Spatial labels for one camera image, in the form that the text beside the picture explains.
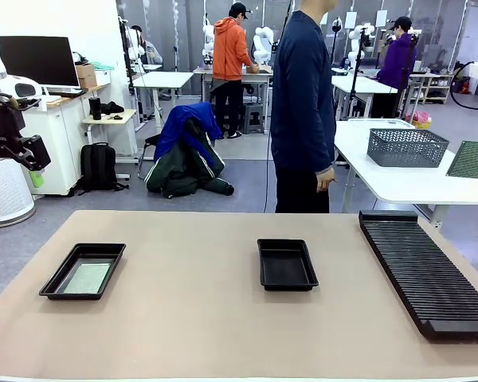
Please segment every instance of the blue jacket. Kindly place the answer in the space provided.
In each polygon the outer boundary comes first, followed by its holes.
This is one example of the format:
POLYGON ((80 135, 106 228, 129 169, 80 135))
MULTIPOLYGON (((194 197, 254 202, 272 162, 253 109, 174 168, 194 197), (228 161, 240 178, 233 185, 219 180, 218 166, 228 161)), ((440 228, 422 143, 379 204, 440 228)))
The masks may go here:
POLYGON ((210 140, 214 141, 220 136, 220 128, 217 126, 210 103, 203 102, 176 106, 168 115, 163 131, 159 136, 156 151, 154 152, 154 162, 172 150, 174 144, 181 139, 185 144, 197 150, 209 164, 213 164, 213 159, 209 156, 208 151, 204 149, 193 135, 183 129, 184 123, 189 118, 193 118, 200 123, 201 129, 207 133, 210 140))
MULTIPOLYGON (((393 41, 388 48, 386 59, 384 60, 384 66, 377 73, 377 80, 392 88, 400 88, 402 83, 402 75, 404 68, 407 65, 409 58, 409 50, 411 43, 411 35, 408 33, 402 34, 402 37, 393 41)), ((416 61, 416 47, 414 47, 413 56, 409 65, 409 74, 414 69, 414 61, 416 61)), ((404 82, 404 88, 407 88, 407 79, 404 82)))
POLYGON ((277 168, 326 170, 335 158, 331 64, 320 27, 301 11, 287 24, 272 88, 272 156, 277 168))

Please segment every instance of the neck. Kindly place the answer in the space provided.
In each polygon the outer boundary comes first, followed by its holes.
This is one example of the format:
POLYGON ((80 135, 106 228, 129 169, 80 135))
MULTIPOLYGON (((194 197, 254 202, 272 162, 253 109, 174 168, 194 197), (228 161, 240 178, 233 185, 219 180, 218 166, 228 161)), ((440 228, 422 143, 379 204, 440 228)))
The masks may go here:
POLYGON ((329 11, 327 2, 322 0, 306 0, 303 1, 300 7, 300 11, 309 16, 317 25, 320 24, 323 15, 329 11))

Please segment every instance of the gray plastic basket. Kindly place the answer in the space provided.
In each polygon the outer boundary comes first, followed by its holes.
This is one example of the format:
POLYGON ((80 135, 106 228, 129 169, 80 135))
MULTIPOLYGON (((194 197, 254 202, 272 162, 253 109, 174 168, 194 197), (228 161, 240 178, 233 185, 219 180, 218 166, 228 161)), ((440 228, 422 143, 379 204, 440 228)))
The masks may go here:
POLYGON ((438 167, 448 144, 427 130, 371 129, 367 153, 383 167, 438 167))

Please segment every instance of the orange jacket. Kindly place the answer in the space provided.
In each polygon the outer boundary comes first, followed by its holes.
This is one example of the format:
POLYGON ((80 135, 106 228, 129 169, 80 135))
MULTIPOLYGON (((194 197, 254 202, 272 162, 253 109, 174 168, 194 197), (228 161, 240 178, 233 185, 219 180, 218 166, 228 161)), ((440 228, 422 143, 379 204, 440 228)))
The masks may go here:
POLYGON ((246 48, 246 32, 232 18, 214 24, 214 77, 235 81, 242 78, 242 65, 252 66, 246 48))

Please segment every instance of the shoe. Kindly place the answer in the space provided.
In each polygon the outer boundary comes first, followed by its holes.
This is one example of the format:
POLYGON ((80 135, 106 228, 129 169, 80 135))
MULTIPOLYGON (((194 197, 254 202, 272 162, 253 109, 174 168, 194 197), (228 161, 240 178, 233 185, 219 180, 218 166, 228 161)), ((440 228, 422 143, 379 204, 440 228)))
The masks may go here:
POLYGON ((239 131, 236 131, 232 135, 229 135, 229 139, 239 138, 241 136, 242 136, 242 134, 239 131))

